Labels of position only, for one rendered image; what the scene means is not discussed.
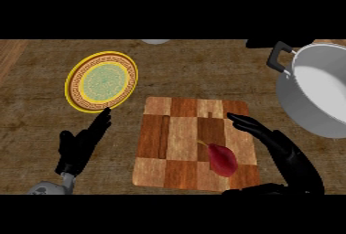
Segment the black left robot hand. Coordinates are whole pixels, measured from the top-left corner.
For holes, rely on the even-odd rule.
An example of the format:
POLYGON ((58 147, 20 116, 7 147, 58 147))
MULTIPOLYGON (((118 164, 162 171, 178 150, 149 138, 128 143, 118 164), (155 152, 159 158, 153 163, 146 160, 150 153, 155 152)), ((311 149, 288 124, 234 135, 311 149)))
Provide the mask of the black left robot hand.
POLYGON ((76 134, 61 131, 58 134, 58 161, 54 172, 78 176, 87 166, 95 145, 110 126, 110 109, 104 108, 90 126, 76 134))

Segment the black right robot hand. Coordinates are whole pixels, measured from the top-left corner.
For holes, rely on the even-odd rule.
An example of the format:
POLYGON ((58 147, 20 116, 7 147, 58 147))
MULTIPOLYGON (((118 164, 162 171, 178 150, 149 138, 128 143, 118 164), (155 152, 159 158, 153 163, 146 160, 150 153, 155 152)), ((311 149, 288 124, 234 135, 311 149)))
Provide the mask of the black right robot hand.
POLYGON ((231 126, 249 133, 264 144, 274 166, 286 186, 267 183, 242 189, 229 189, 224 195, 297 195, 320 196, 323 194, 322 178, 300 148, 279 130, 268 130, 251 117, 227 113, 231 126))

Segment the checkered wooden cutting board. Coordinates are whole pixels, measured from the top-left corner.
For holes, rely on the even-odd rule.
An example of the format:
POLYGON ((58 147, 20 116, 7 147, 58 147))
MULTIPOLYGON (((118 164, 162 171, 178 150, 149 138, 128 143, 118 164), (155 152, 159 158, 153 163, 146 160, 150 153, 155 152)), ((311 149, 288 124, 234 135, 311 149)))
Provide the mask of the checkered wooden cutting board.
POLYGON ((134 185, 221 192, 260 183, 252 136, 231 127, 230 112, 248 114, 243 101, 146 98, 134 185), (234 153, 237 170, 229 177, 211 170, 208 144, 234 153))

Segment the yellow patterned plate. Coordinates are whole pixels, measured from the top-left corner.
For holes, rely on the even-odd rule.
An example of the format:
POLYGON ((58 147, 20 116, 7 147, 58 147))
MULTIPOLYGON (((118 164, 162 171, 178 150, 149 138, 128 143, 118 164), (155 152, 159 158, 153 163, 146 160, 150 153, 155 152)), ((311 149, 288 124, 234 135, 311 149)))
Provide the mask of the yellow patterned plate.
POLYGON ((132 59, 116 51, 97 52, 70 69, 64 80, 66 101, 76 111, 100 113, 128 99, 135 83, 132 59))

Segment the pale grey object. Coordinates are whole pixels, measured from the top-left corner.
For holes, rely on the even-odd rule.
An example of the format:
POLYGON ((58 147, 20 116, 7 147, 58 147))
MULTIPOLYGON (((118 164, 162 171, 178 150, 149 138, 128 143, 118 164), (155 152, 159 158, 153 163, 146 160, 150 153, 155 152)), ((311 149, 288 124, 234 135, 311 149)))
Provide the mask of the pale grey object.
POLYGON ((141 39, 141 41, 149 45, 161 45, 163 44, 169 39, 141 39))

